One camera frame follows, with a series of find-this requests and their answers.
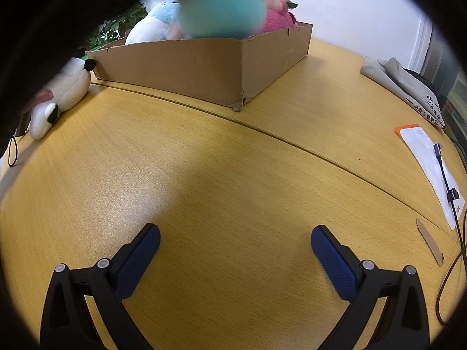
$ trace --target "metal screw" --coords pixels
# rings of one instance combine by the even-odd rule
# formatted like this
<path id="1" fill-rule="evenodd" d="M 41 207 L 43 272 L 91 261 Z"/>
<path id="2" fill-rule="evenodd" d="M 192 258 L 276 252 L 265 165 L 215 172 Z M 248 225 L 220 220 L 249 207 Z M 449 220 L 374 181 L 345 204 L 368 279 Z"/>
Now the metal screw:
<path id="1" fill-rule="evenodd" d="M 417 273 L 417 270 L 415 269 L 414 266 L 407 266 L 405 270 L 410 274 L 410 275 L 415 275 Z"/>
<path id="2" fill-rule="evenodd" d="M 55 267 L 55 272 L 62 272 L 65 270 L 65 265 L 63 263 L 60 263 Z"/>
<path id="3" fill-rule="evenodd" d="M 106 268 L 109 264 L 110 264 L 110 261 L 107 258 L 103 258 L 99 262 L 97 262 L 97 267 Z"/>
<path id="4" fill-rule="evenodd" d="M 364 260 L 362 263 L 362 266 L 365 270 L 373 270 L 374 269 L 374 263 L 370 260 Z"/>

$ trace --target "teal plush toy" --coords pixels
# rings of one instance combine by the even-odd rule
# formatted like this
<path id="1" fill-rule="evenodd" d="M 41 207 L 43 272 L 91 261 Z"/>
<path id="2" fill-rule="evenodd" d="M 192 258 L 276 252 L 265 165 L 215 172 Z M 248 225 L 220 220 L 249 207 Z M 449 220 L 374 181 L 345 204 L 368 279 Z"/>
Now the teal plush toy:
<path id="1" fill-rule="evenodd" d="M 192 38 L 247 38 L 266 19 L 263 0 L 178 0 L 181 32 Z"/>

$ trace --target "stuffed animal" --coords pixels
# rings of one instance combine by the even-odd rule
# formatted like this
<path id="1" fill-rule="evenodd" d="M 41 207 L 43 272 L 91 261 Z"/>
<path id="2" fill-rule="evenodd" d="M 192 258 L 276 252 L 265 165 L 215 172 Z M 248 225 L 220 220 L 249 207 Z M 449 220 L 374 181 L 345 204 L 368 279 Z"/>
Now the stuffed animal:
<path id="1" fill-rule="evenodd" d="M 84 97 L 90 85 L 90 72 L 96 66 L 94 59 L 86 61 L 71 58 L 44 89 L 54 94 L 52 100 L 41 102 L 31 112 L 29 132 L 32 138 L 42 139 L 58 120 L 60 114 L 69 111 Z"/>
<path id="2" fill-rule="evenodd" d="M 258 32 L 266 19 L 264 0 L 179 0 L 178 22 L 191 38 L 243 39 Z"/>
<path id="3" fill-rule="evenodd" d="M 266 23 L 261 30 L 261 34 L 290 27 L 298 27 L 295 16 L 289 11 L 287 0 L 280 0 L 280 2 L 282 6 L 281 11 L 267 10 Z"/>
<path id="4" fill-rule="evenodd" d="M 167 0 L 153 7 L 130 31 L 125 44 L 169 39 L 170 26 L 176 22 L 179 5 L 177 0 Z"/>

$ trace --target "table surface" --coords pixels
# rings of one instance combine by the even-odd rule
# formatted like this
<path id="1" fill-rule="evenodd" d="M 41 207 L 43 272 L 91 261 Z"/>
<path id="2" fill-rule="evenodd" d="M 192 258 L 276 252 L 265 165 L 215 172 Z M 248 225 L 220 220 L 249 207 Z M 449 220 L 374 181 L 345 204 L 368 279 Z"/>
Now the table surface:
<path id="1" fill-rule="evenodd" d="M 2 169 L 0 249 L 11 297 L 34 334 L 56 264 L 91 266 L 153 222 L 160 249 L 124 304 L 155 348 L 317 348 L 346 308 L 310 248 L 319 224 L 381 268 L 414 265 L 435 335 L 436 294 L 458 244 L 394 128 L 419 123 L 445 143 L 464 196 L 467 178 L 441 132 L 358 75 L 362 61 L 312 41 L 310 56 L 241 113 L 148 88 L 92 85 L 44 140 L 23 137 L 18 165 Z M 444 317 L 464 286 L 459 264 Z"/>

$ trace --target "brown cardboard box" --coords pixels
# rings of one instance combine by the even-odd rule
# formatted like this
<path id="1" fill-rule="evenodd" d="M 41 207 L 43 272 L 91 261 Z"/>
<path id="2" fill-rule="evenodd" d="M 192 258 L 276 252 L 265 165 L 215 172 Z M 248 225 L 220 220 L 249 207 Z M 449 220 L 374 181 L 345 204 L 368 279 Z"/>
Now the brown cardboard box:
<path id="1" fill-rule="evenodd" d="M 98 79 L 135 84 L 214 102 L 235 110 L 308 54 L 312 25 L 252 38 L 198 38 L 123 45 L 86 55 Z"/>

